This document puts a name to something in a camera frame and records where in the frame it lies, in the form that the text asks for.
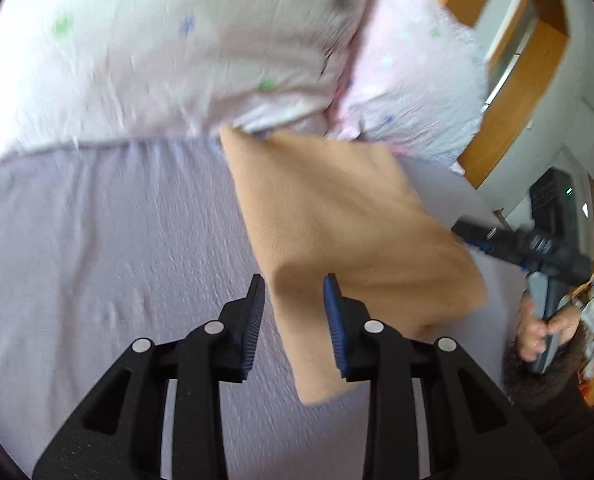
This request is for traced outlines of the person's right hand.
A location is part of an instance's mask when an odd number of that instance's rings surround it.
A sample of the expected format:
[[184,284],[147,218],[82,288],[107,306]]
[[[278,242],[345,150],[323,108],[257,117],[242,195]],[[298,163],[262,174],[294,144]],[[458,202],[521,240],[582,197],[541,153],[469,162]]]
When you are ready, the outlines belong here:
[[546,351],[547,336],[560,336],[560,347],[570,342],[577,332],[580,312],[574,306],[566,306],[549,322],[539,320],[534,313],[535,305],[529,292],[524,292],[521,301],[521,321],[516,335],[518,355],[527,363],[534,362]]

